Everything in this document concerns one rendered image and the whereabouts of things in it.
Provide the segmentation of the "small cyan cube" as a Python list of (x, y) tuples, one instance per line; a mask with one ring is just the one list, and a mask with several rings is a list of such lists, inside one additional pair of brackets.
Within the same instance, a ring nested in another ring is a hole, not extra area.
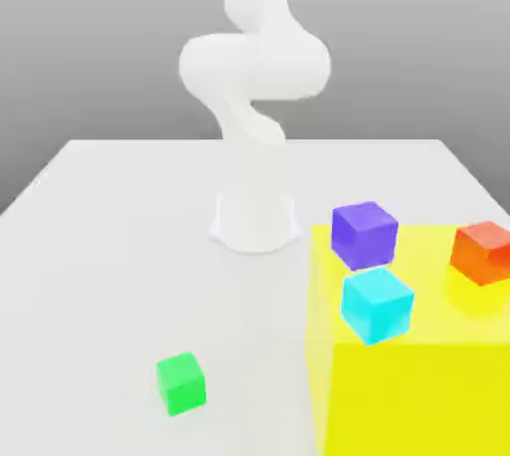
[(344, 278), (340, 313), (365, 345), (406, 334), (415, 293), (388, 268)]

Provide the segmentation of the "small green cube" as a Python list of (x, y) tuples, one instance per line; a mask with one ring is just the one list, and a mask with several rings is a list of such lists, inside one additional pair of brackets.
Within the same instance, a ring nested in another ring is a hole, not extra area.
[(204, 373), (191, 352), (168, 357), (156, 364), (158, 392), (167, 413), (175, 416), (206, 403)]

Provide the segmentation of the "small orange cube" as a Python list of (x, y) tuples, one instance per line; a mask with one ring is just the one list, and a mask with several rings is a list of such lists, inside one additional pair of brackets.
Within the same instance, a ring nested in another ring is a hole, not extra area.
[(478, 286), (510, 279), (510, 230), (491, 221), (458, 228), (450, 265)]

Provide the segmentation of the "small purple cube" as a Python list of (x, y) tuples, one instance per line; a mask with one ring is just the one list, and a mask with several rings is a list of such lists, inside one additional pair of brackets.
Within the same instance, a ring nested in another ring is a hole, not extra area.
[(331, 248), (352, 271), (386, 265), (394, 257), (398, 222), (373, 201), (333, 210)]

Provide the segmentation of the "large yellow box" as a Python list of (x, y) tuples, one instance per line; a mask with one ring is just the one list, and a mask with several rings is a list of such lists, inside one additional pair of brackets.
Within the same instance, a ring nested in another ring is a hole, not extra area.
[(510, 278), (449, 263), (455, 229), (399, 228), (391, 271), (415, 293), (409, 331), (364, 344), (340, 315), (349, 269), (311, 231), (305, 351), (318, 456), (510, 456)]

